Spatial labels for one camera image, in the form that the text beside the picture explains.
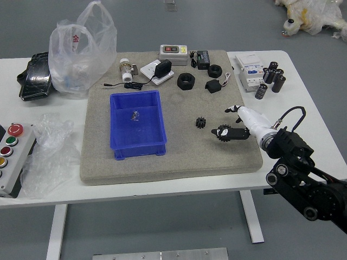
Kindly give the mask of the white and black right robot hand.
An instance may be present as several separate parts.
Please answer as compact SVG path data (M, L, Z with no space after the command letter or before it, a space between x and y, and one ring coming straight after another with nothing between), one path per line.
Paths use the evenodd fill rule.
M236 112L236 122L243 122L244 128L232 128L228 125L220 125L211 132L221 141L246 140L250 135L256 137L261 146L266 140L274 137L277 131L272 128L270 121L260 112L245 106L233 105L225 110L226 113Z

